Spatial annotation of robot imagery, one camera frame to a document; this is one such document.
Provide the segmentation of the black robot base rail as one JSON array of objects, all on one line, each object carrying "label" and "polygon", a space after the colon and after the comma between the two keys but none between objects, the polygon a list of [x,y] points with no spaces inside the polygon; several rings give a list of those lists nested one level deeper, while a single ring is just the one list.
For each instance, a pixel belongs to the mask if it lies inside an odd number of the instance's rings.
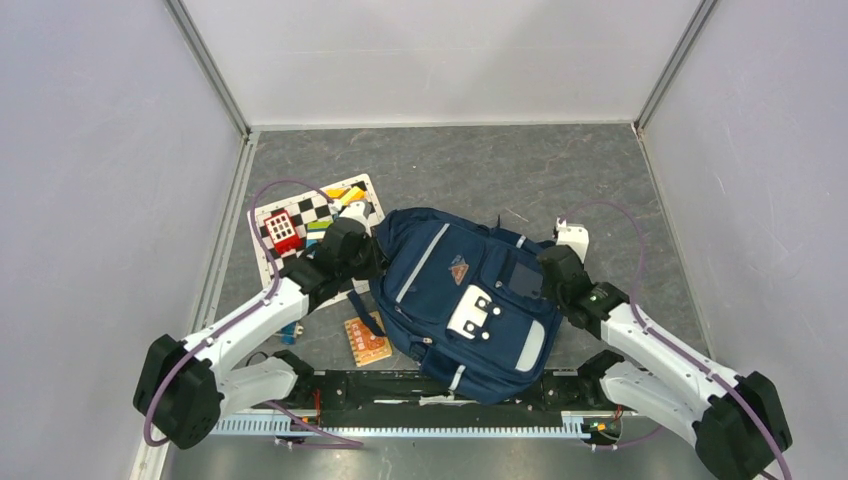
[{"label": "black robot base rail", "polygon": [[567,369],[548,369],[530,387],[491,405],[413,370],[325,370],[298,380],[276,403],[301,417],[311,411],[323,428],[555,427],[563,412],[610,418],[627,411]]}]

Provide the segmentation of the navy blue student backpack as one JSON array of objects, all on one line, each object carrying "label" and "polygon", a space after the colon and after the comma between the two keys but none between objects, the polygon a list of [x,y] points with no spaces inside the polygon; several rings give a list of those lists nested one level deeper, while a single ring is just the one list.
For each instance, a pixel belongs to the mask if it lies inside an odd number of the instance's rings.
[{"label": "navy blue student backpack", "polygon": [[[369,281],[377,310],[348,299],[422,374],[483,404],[541,377],[562,322],[542,295],[536,257],[548,242],[425,207],[390,212],[374,238],[385,260]],[[457,255],[470,266],[459,286],[449,271]]]}]

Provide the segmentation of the orange spiral notebook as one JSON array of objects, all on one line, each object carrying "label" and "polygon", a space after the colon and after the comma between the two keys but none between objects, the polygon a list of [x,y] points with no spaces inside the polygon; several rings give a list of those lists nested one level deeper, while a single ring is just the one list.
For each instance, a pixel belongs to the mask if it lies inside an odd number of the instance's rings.
[{"label": "orange spiral notebook", "polygon": [[392,356],[390,341],[374,333],[361,318],[344,322],[345,332],[357,367],[364,367]]}]

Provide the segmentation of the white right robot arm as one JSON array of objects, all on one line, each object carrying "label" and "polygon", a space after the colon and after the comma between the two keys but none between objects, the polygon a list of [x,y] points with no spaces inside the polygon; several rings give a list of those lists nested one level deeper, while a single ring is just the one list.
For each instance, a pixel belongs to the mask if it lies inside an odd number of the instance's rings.
[{"label": "white right robot arm", "polygon": [[774,382],[742,375],[662,328],[635,299],[594,282],[578,253],[548,243],[537,257],[543,292],[566,320],[607,344],[577,382],[591,408],[610,401],[653,420],[693,447],[717,479],[766,476],[776,464],[792,476],[785,453],[792,435]]}]

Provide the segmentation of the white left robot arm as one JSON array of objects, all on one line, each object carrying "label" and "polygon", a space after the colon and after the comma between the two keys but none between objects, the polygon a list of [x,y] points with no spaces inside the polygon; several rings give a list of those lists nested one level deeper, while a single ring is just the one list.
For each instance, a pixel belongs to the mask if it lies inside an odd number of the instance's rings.
[{"label": "white left robot arm", "polygon": [[238,363],[272,333],[336,296],[348,280],[376,271],[367,219],[344,212],[311,253],[286,263],[272,284],[212,326],[182,340],[165,334],[149,346],[133,395],[150,447],[197,445],[224,416],[272,400],[306,405],[313,379],[272,357]]}]

